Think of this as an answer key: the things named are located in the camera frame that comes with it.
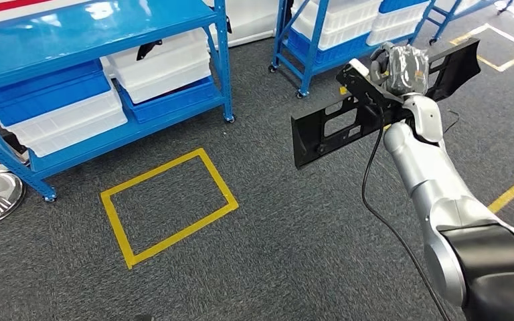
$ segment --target yellow floor marking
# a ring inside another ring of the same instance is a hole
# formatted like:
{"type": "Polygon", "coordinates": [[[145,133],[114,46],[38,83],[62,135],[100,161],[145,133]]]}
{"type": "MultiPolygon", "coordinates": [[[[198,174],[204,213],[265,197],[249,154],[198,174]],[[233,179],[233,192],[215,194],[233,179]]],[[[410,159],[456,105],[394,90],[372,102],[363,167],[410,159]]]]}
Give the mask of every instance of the yellow floor marking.
{"type": "Polygon", "coordinates": [[[488,209],[494,213],[497,213],[504,206],[514,199],[514,185],[498,197],[493,203],[488,206],[488,209]]]}
{"type": "Polygon", "coordinates": [[[183,156],[181,156],[175,160],[172,160],[166,164],[163,164],[149,172],[141,174],[133,179],[128,180],[127,182],[123,182],[111,189],[108,189],[107,191],[101,192],[101,200],[105,207],[105,211],[106,211],[109,221],[111,223],[111,227],[113,228],[113,233],[115,234],[117,243],[119,244],[119,247],[121,248],[121,253],[123,254],[123,258],[125,259],[125,263],[127,264],[128,269],[131,269],[135,264],[158,254],[159,252],[163,251],[164,249],[167,249],[169,246],[177,243],[178,241],[184,239],[185,237],[191,235],[192,233],[199,231],[202,227],[205,227],[206,225],[210,224],[211,222],[215,221],[216,219],[223,217],[225,214],[228,214],[229,212],[231,212],[234,209],[237,209],[239,207],[238,202],[236,201],[232,192],[226,185],[226,182],[224,182],[224,180],[218,173],[218,170],[213,165],[213,163],[211,162],[211,160],[209,159],[208,155],[206,154],[206,152],[204,151],[203,148],[199,148],[193,152],[189,152],[188,154],[183,155],[183,156]],[[218,188],[220,189],[220,191],[222,192],[222,194],[224,195],[224,197],[226,198],[226,201],[228,203],[225,206],[223,206],[221,209],[218,209],[217,211],[213,212],[212,214],[204,217],[203,219],[200,219],[199,221],[195,222],[194,224],[175,233],[174,235],[168,237],[167,239],[164,239],[163,241],[159,242],[158,244],[155,244],[152,247],[144,250],[143,252],[140,252],[139,254],[135,255],[133,253],[133,249],[131,248],[131,245],[129,244],[129,239],[127,238],[127,235],[125,234],[123,226],[121,225],[121,221],[120,221],[119,217],[117,216],[115,206],[113,205],[113,202],[111,201],[111,196],[116,193],[119,193],[125,189],[128,189],[129,187],[131,187],[133,185],[136,185],[143,181],[146,181],[147,179],[153,178],[154,176],[161,174],[162,172],[167,171],[174,166],[177,166],[181,163],[189,161],[197,156],[204,163],[206,169],[210,173],[214,182],[216,182],[216,185],[218,186],[218,188]]]}
{"type": "MultiPolygon", "coordinates": [[[[491,29],[493,31],[495,31],[497,34],[511,40],[514,42],[514,37],[504,31],[501,31],[500,29],[497,29],[495,27],[492,27],[490,26],[488,23],[480,26],[480,27],[477,27],[476,29],[466,33],[465,35],[462,35],[454,40],[450,40],[450,43],[453,44],[453,45],[458,45],[460,43],[462,43],[464,40],[472,37],[472,36],[475,36],[477,35],[478,33],[481,33],[481,32],[484,32],[486,31],[487,29],[491,29]]],[[[511,67],[514,65],[514,58],[512,60],[509,60],[508,62],[506,62],[505,64],[501,65],[501,66],[496,66],[495,64],[492,64],[491,62],[487,61],[484,57],[478,55],[478,59],[483,62],[484,64],[487,64],[488,66],[492,67],[493,69],[497,70],[498,72],[504,72],[505,70],[507,70],[507,68],[511,67]]]]}

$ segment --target storage bin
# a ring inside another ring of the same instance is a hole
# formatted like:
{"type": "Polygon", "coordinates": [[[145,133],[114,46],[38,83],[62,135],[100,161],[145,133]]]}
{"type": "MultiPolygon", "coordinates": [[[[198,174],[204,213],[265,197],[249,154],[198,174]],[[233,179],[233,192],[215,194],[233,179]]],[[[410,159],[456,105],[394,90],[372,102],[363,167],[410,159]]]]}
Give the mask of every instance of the storage bin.
{"type": "MultiPolygon", "coordinates": [[[[214,6],[213,0],[203,0],[206,5],[214,6]]],[[[274,37],[278,0],[226,0],[226,13],[230,18],[232,33],[228,34],[230,47],[274,37]]],[[[218,44],[214,24],[209,30],[214,44],[218,44]]]]}
{"type": "MultiPolygon", "coordinates": [[[[140,47],[134,47],[124,51],[120,51],[116,54],[114,53],[112,55],[106,56],[106,58],[109,61],[109,64],[112,65],[114,69],[119,69],[120,71],[123,68],[129,66],[135,67],[139,64],[149,65],[149,60],[159,55],[175,51],[176,49],[188,47],[194,43],[207,43],[207,35],[205,34],[205,31],[202,28],[198,28],[191,31],[179,33],[171,37],[166,37],[162,40],[162,45],[155,45],[153,49],[145,56],[145,58],[139,61],[137,61],[137,54],[139,52],[140,47]]],[[[172,60],[167,62],[167,64],[169,65],[172,65],[174,63],[175,62],[172,60]]]]}
{"type": "Polygon", "coordinates": [[[117,91],[111,90],[97,96],[89,97],[74,104],[52,110],[45,114],[27,119],[23,122],[1,127],[14,133],[21,144],[43,140],[51,133],[65,130],[95,119],[112,110],[121,108],[117,91]]]}
{"type": "Polygon", "coordinates": [[[181,69],[159,78],[151,78],[141,83],[131,84],[130,86],[121,83],[121,86],[128,92],[133,103],[138,104],[160,96],[165,92],[188,85],[196,80],[208,77],[211,75],[211,71],[209,69],[209,54],[206,48],[204,48],[204,55],[201,59],[188,61],[188,65],[182,65],[181,67],[181,69]]]}
{"type": "Polygon", "coordinates": [[[121,90],[120,95],[123,104],[133,112],[137,122],[143,123],[182,108],[210,100],[219,96],[220,92],[210,76],[140,104],[134,104],[125,90],[121,90]]]}
{"type": "Polygon", "coordinates": [[[374,29],[369,33],[367,45],[379,45],[388,40],[397,39],[415,32],[420,19],[403,22],[385,29],[374,29]]]}
{"type": "MultiPolygon", "coordinates": [[[[291,8],[293,16],[302,4],[302,0],[294,0],[294,4],[291,8]]],[[[336,31],[372,18],[377,15],[380,4],[381,0],[336,1],[334,3],[330,0],[328,10],[326,10],[326,15],[324,17],[322,32],[336,31]]],[[[307,6],[303,9],[303,12],[296,19],[295,23],[300,19],[305,19],[308,24],[311,24],[314,27],[318,8],[319,6],[317,2],[309,1],[307,6]]]]}
{"type": "Polygon", "coordinates": [[[422,16],[430,4],[430,1],[412,5],[410,7],[402,8],[399,10],[380,13],[377,19],[373,22],[373,29],[381,30],[391,28],[401,23],[413,20],[422,20],[422,16]]]}
{"type": "MultiPolygon", "coordinates": [[[[101,96],[101,98],[90,98],[86,100],[86,103],[79,104],[77,107],[71,106],[80,111],[80,121],[78,123],[45,132],[42,135],[25,136],[23,139],[17,135],[19,142],[32,149],[36,156],[44,157],[127,123],[127,117],[123,112],[117,91],[111,90],[101,96]],[[93,117],[87,116],[89,111],[96,108],[102,108],[104,112],[101,114],[94,113],[93,117]]],[[[46,124],[46,121],[43,121],[43,124],[47,127],[50,126],[46,124]]]]}
{"type": "MultiPolygon", "coordinates": [[[[482,0],[462,0],[458,7],[456,8],[456,11],[454,12],[455,15],[459,14],[460,12],[468,9],[469,7],[472,7],[476,5],[477,3],[481,2],[482,0]]],[[[452,7],[456,3],[456,0],[436,0],[434,3],[435,6],[446,10],[450,12],[452,10],[452,7]]]]}
{"type": "Polygon", "coordinates": [[[192,62],[207,57],[209,57],[207,43],[205,41],[197,42],[154,56],[149,60],[139,61],[129,67],[115,68],[113,73],[123,87],[130,88],[143,82],[164,78],[177,70],[188,68],[192,62]]]}
{"type": "MultiPolygon", "coordinates": [[[[320,34],[320,41],[318,42],[318,49],[328,50],[340,43],[344,43],[368,33],[371,30],[371,26],[373,25],[373,21],[375,21],[376,17],[376,14],[372,15],[359,23],[354,23],[347,27],[336,29],[335,31],[322,31],[322,34],[320,34]]],[[[314,22],[299,17],[293,23],[291,28],[310,40],[312,39],[312,34],[314,32],[314,22]]]]}
{"type": "MultiPolygon", "coordinates": [[[[352,58],[354,53],[358,50],[363,51],[364,49],[367,49],[365,44],[367,41],[367,35],[368,33],[365,33],[327,50],[319,49],[314,59],[314,65],[321,66],[335,60],[352,58]]],[[[303,34],[291,29],[288,31],[287,46],[294,55],[302,60],[306,60],[310,48],[310,40],[308,40],[308,38],[303,34]]]]}
{"type": "Polygon", "coordinates": [[[5,126],[109,91],[99,60],[0,88],[0,121],[5,126]]]}
{"type": "Polygon", "coordinates": [[[387,13],[423,2],[427,2],[427,0],[383,0],[381,7],[379,7],[379,12],[387,13]]]}

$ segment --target blue metal shelf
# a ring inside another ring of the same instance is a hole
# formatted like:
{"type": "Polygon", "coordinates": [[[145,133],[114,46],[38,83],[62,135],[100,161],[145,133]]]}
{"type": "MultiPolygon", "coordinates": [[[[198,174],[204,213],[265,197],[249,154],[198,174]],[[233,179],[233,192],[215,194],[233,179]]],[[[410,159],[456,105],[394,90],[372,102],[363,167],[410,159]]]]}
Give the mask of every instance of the blue metal shelf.
{"type": "Polygon", "coordinates": [[[46,177],[221,105],[224,119],[234,119],[225,0],[216,0],[214,10],[202,0],[98,1],[0,23],[0,87],[198,27],[208,34],[220,80],[215,98],[205,97],[203,102],[142,124],[125,110],[125,125],[42,158],[31,153],[30,168],[0,137],[0,163],[51,201],[56,192],[42,181],[46,177]],[[211,24],[218,30],[219,51],[209,32],[211,24]]]}
{"type": "Polygon", "coordinates": [[[0,87],[215,23],[201,0],[118,0],[0,23],[0,87]]]}
{"type": "MultiPolygon", "coordinates": [[[[458,9],[458,6],[462,3],[462,0],[456,0],[456,2],[454,2],[454,5],[452,6],[452,8],[450,8],[450,11],[447,11],[443,8],[433,5],[432,10],[434,12],[438,13],[439,15],[443,16],[444,20],[442,22],[439,22],[431,17],[426,18],[428,21],[430,21],[433,24],[438,26],[438,30],[434,34],[434,37],[430,40],[430,44],[432,45],[432,43],[436,42],[440,38],[440,36],[442,35],[442,32],[444,32],[444,29],[446,29],[446,26],[452,20],[456,20],[458,18],[464,17],[465,15],[469,15],[470,13],[474,13],[475,11],[478,11],[480,9],[483,9],[487,6],[494,4],[496,1],[497,0],[481,0],[480,2],[476,3],[475,5],[467,8],[459,13],[456,13],[456,10],[458,9]]],[[[498,14],[506,11],[507,8],[509,8],[509,6],[512,3],[513,3],[513,0],[509,0],[503,9],[498,11],[498,14]]]]}
{"type": "Polygon", "coordinates": [[[212,100],[172,112],[164,117],[155,118],[139,124],[133,113],[124,109],[128,122],[107,132],[93,136],[83,142],[69,146],[45,157],[36,157],[30,151],[30,162],[35,177],[44,179],[70,167],[102,155],[110,150],[124,146],[137,139],[148,136],[161,129],[194,117],[224,103],[224,98],[217,96],[212,100]]]}
{"type": "MultiPolygon", "coordinates": [[[[301,96],[307,96],[309,91],[309,86],[311,79],[314,75],[320,74],[321,72],[325,72],[337,66],[341,66],[346,64],[351,58],[359,58],[362,56],[366,56],[370,54],[375,48],[379,47],[379,45],[368,46],[366,43],[363,46],[355,47],[353,50],[349,51],[349,54],[345,57],[335,59],[333,61],[317,65],[315,64],[315,57],[318,52],[318,43],[320,41],[320,36],[322,32],[322,26],[324,25],[324,18],[326,15],[326,10],[328,8],[329,0],[320,0],[318,14],[315,21],[315,28],[312,36],[312,40],[310,40],[310,46],[307,55],[303,55],[301,52],[297,52],[292,50],[289,46],[287,46],[287,42],[285,37],[288,34],[288,31],[291,25],[296,21],[297,17],[302,13],[303,9],[307,5],[310,0],[304,0],[301,7],[296,11],[294,16],[286,21],[286,13],[290,12],[290,8],[288,7],[287,0],[279,1],[278,8],[278,17],[277,17],[277,26],[276,26],[276,35],[274,42],[274,52],[273,58],[270,66],[270,70],[276,70],[280,64],[284,64],[296,77],[301,80],[301,86],[298,89],[298,94],[301,96]],[[289,60],[282,54],[283,50],[289,52],[293,57],[295,57],[302,65],[303,71],[301,72],[295,67],[289,60]]],[[[434,2],[436,0],[431,0],[428,8],[425,10],[421,22],[417,25],[415,32],[410,35],[405,35],[403,37],[393,39],[391,42],[397,43],[401,41],[407,41],[411,44],[415,38],[417,37],[424,21],[426,20],[431,8],[434,6],[434,2]]]]}

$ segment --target robotic arm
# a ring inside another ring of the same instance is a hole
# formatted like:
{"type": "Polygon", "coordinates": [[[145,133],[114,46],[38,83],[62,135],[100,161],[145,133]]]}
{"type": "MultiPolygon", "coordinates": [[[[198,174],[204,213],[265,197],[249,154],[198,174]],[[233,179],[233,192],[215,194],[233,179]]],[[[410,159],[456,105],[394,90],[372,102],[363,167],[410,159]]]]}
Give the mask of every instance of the robotic arm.
{"type": "Polygon", "coordinates": [[[420,114],[415,123],[423,122],[416,126],[422,131],[415,135],[411,126],[397,122],[383,143],[415,205],[434,287],[468,320],[514,321],[514,227],[478,201],[456,171],[436,103],[416,94],[403,108],[420,114]]]}
{"type": "Polygon", "coordinates": [[[431,63],[444,61],[430,68],[438,77],[428,92],[427,61],[417,59],[424,55],[416,57],[412,47],[384,45],[372,56],[371,71],[353,60],[337,76],[351,93],[340,111],[327,114],[323,109],[292,119],[294,157],[300,168],[376,131],[381,121],[390,124],[383,143],[415,205],[435,289],[461,307],[467,320],[514,321],[514,227],[478,201],[456,171],[446,153],[436,103],[479,73],[478,43],[470,39],[431,58],[431,63]],[[398,70],[404,74],[393,74],[398,70]],[[400,84],[394,84],[397,77],[400,84]],[[353,124],[324,135],[328,120],[353,109],[353,124]],[[357,127],[359,132],[349,135],[357,127]]]}

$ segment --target shelf post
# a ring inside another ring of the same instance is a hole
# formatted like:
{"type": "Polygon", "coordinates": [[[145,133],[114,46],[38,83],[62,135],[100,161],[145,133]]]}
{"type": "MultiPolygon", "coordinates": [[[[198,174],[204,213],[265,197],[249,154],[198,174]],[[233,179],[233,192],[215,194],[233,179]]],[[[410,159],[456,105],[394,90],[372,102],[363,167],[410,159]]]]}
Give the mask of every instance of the shelf post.
{"type": "Polygon", "coordinates": [[[220,54],[220,68],[218,76],[222,85],[224,102],[224,119],[228,122],[234,121],[232,106],[232,85],[230,83],[230,54],[228,49],[228,26],[226,23],[226,0],[215,0],[214,10],[218,15],[216,30],[218,31],[218,51],[220,54]]]}

